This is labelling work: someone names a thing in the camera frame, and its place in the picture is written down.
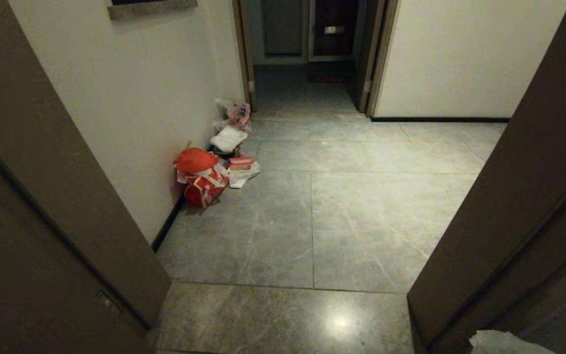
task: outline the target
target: hallway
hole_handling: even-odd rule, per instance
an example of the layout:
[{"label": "hallway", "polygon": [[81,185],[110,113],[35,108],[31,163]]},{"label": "hallway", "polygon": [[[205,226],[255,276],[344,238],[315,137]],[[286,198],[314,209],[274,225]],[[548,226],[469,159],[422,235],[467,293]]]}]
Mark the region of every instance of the hallway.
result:
[{"label": "hallway", "polygon": [[346,84],[278,70],[257,70],[245,142],[261,173],[180,212],[158,253],[174,284],[148,339],[212,353],[411,353],[405,294],[506,124],[371,123]]}]

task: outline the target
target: trash pile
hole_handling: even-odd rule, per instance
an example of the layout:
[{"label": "trash pile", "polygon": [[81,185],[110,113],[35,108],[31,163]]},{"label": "trash pile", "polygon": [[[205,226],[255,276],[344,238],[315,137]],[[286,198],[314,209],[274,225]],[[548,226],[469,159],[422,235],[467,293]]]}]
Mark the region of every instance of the trash pile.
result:
[{"label": "trash pile", "polygon": [[250,132],[250,105],[227,99],[218,99],[216,103],[224,110],[226,119],[214,124],[213,150],[191,147],[190,141],[173,164],[178,182],[187,184],[185,199],[204,208],[218,199],[227,184],[242,188],[259,173],[259,164],[242,152],[242,143]]}]

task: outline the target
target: red doormat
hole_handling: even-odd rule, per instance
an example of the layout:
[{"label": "red doormat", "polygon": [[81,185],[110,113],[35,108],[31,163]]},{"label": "red doormat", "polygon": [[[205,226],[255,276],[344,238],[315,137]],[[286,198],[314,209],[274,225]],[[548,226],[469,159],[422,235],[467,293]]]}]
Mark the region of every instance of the red doormat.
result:
[{"label": "red doormat", "polygon": [[351,82],[350,75],[342,74],[310,74],[310,84],[346,84]]}]

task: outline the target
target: black baseboard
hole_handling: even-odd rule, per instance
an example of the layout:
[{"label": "black baseboard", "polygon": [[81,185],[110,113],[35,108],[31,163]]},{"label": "black baseboard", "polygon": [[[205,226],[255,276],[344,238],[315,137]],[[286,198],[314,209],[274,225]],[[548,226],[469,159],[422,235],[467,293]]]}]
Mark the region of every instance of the black baseboard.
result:
[{"label": "black baseboard", "polygon": [[469,117],[370,117],[370,121],[436,121],[451,123],[508,123],[510,118]]},{"label": "black baseboard", "polygon": [[161,231],[159,231],[157,237],[155,237],[154,239],[154,242],[152,242],[152,251],[154,251],[155,253],[159,251],[159,247],[165,240],[167,233],[169,232],[169,229],[171,228],[173,221],[176,219],[178,213],[180,212],[180,208],[182,208],[183,204],[185,204],[185,195],[180,193],[180,198],[178,199],[176,204],[174,204],[173,208],[171,209],[171,213],[169,213],[167,220],[163,224],[163,227],[161,227]]}]

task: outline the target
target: gray tile floor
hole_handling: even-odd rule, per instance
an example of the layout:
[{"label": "gray tile floor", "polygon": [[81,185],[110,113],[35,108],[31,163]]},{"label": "gray tile floor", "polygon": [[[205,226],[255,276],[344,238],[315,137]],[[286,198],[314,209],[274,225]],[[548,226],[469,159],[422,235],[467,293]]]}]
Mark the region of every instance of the gray tile floor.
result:
[{"label": "gray tile floor", "polygon": [[261,173],[180,212],[150,343],[212,353],[410,353],[405,293],[499,123],[371,123],[342,84],[258,68],[244,151]]}]

